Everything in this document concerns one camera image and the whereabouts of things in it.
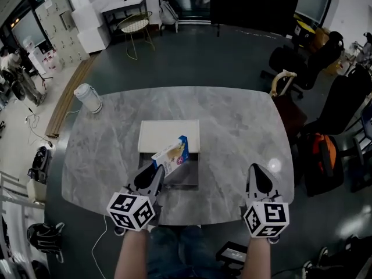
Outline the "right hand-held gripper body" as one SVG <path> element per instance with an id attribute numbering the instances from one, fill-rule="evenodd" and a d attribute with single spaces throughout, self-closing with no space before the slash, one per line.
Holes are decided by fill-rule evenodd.
<path id="1" fill-rule="evenodd" d="M 288 203 L 274 199 L 254 201 L 244 213 L 243 220 L 251 238 L 265 238 L 270 244 L 276 244 L 289 225 Z"/>

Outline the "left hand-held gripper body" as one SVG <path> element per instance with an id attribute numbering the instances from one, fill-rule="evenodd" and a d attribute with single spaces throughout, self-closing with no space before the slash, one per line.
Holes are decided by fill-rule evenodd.
<path id="1" fill-rule="evenodd" d="M 126 187 L 113 194 L 106 208 L 116 227 L 137 232 L 157 226 L 161 209 L 150 196 Z"/>

